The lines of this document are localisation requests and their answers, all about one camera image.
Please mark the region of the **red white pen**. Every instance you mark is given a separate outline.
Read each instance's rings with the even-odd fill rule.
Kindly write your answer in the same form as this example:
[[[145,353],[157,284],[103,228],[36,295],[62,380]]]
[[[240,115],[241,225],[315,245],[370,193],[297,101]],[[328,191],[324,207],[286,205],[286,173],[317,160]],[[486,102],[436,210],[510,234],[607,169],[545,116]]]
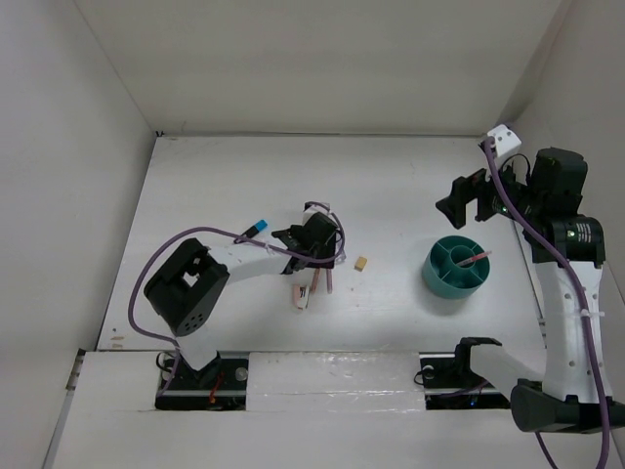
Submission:
[[[479,254],[476,254],[476,255],[474,255],[474,256],[472,256],[472,257],[469,257],[469,258],[467,258],[467,259],[464,259],[464,260],[462,260],[462,261],[459,261],[459,262],[457,263],[457,266],[458,266],[458,267],[466,267],[466,266],[469,266],[469,265],[473,265],[473,264],[474,264],[474,263],[476,263],[477,261],[479,261],[479,260],[481,260],[481,259],[485,259],[485,258],[487,258],[487,257],[488,257],[488,256],[490,256],[490,255],[491,255],[491,251],[490,251],[490,250],[488,250],[488,251],[484,251],[484,252],[481,252],[481,253],[479,253]]]

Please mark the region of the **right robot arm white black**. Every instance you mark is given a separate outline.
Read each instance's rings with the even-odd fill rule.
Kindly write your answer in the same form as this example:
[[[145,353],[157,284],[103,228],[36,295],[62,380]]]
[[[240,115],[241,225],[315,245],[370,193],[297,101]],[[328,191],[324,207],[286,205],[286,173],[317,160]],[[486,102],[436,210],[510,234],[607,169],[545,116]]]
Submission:
[[[601,342],[604,233],[597,219],[579,211],[587,163],[574,151],[542,149],[519,181],[496,149],[484,153],[487,167],[456,179],[437,209],[458,229],[471,201],[478,221],[501,215],[521,226],[543,296],[546,367],[531,370],[495,338],[464,337],[435,377],[458,393],[493,387],[526,433],[620,429],[624,406],[611,393]]]

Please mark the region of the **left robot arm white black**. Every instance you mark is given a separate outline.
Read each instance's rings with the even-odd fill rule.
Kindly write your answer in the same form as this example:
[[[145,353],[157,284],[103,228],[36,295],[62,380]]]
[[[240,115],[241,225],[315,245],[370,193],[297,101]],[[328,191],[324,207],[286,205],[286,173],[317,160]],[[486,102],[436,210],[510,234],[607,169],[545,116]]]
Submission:
[[[303,269],[332,269],[345,248],[338,217],[308,205],[303,223],[271,233],[275,243],[211,227],[189,229],[166,242],[178,247],[147,281],[144,296],[167,323],[180,351],[184,376],[196,387],[217,378],[219,352],[209,345],[211,313],[226,286]]]

